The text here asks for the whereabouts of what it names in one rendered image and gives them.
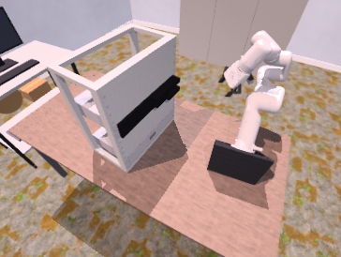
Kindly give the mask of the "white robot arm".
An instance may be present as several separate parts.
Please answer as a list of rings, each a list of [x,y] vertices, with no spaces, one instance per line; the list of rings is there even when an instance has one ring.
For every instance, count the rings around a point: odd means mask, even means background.
[[[285,89],[272,85],[270,81],[284,82],[287,80],[292,63],[292,53],[281,51],[280,47],[264,31],[260,31],[252,37],[251,45],[250,50],[245,55],[242,55],[241,60],[238,62],[240,69],[251,74],[263,60],[264,63],[266,62],[270,66],[261,67],[258,71],[258,85],[246,97],[242,122],[235,144],[231,144],[231,146],[255,153],[254,150],[262,151],[261,147],[254,145],[261,122],[258,111],[266,113],[278,113],[280,111]],[[246,81],[248,85],[254,82],[252,74]]]

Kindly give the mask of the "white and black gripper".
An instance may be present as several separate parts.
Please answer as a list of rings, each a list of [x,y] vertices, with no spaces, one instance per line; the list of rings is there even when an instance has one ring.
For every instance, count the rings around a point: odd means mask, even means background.
[[[225,82],[225,80],[227,80],[227,82],[231,88],[231,90],[225,95],[225,97],[228,97],[228,98],[232,94],[241,94],[242,93],[242,84],[247,80],[247,78],[250,75],[250,73],[246,73],[240,69],[238,62],[239,61],[235,62],[230,67],[225,67],[225,69],[223,71],[223,75],[222,75],[221,79],[218,81],[219,83],[223,83],[223,82]],[[237,88],[237,86],[238,86],[238,88]],[[233,91],[233,88],[234,88],[234,91]],[[237,89],[238,89],[238,91],[236,91]]]

